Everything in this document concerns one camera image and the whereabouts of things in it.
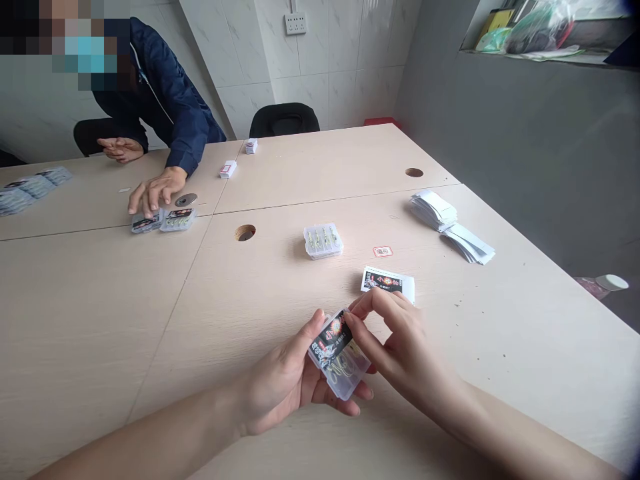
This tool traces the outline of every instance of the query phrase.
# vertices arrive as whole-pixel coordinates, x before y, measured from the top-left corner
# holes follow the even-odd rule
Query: bottle cap
[[[601,277],[596,278],[595,281],[602,288],[606,288],[610,291],[620,291],[629,288],[629,284],[627,282],[615,275],[602,275]]]

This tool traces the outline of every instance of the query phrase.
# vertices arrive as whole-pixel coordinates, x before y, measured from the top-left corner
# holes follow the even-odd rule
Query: hand
[[[180,167],[167,167],[159,177],[147,180],[129,196],[129,213],[138,212],[142,202],[142,212],[145,218],[153,218],[153,212],[159,208],[159,198],[162,196],[165,204],[171,203],[171,194],[182,190],[187,184],[187,172]]]
[[[378,372],[418,410],[441,426],[456,428],[476,412],[468,385],[438,355],[423,329],[422,313],[400,292],[373,288],[354,301],[345,320],[355,342]],[[384,345],[364,320],[375,311],[391,330]]]
[[[129,163],[145,154],[142,145],[128,138],[98,139],[98,144],[104,147],[106,156],[118,163]]]
[[[242,435],[259,435],[309,403],[326,403],[349,417],[360,414],[360,407],[352,399],[336,398],[307,354],[324,320],[322,310],[316,310],[296,335],[235,382],[236,398],[243,399],[238,405]],[[354,395],[364,400],[373,398],[364,382],[358,384]]]

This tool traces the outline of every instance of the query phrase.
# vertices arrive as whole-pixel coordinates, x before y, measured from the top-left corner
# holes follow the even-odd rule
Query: plastic bag on shelf
[[[484,53],[504,53],[502,47],[510,31],[510,28],[502,27],[486,32],[476,45],[475,50]]]
[[[512,28],[507,53],[558,50],[573,28],[573,12],[565,0],[542,0]]]

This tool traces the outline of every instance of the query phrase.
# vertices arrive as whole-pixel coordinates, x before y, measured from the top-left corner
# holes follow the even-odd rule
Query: jacket sleeve
[[[149,152],[149,141],[147,140],[147,132],[145,128],[140,124],[140,118],[132,117],[126,114],[124,111],[116,108],[117,99],[115,99],[113,92],[110,91],[94,91],[93,98],[100,108],[112,119],[115,120],[116,128],[118,130],[118,137],[130,138],[136,140],[145,153]]]
[[[173,122],[167,167],[180,167],[188,176],[198,168],[209,136],[209,124],[185,73],[164,40],[154,34],[147,45],[147,70],[160,86],[164,108]]]

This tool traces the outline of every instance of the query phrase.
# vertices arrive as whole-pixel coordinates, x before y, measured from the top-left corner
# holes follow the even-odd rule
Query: white sticker
[[[374,247],[373,254],[376,257],[391,257],[393,250],[391,250],[391,247]]]

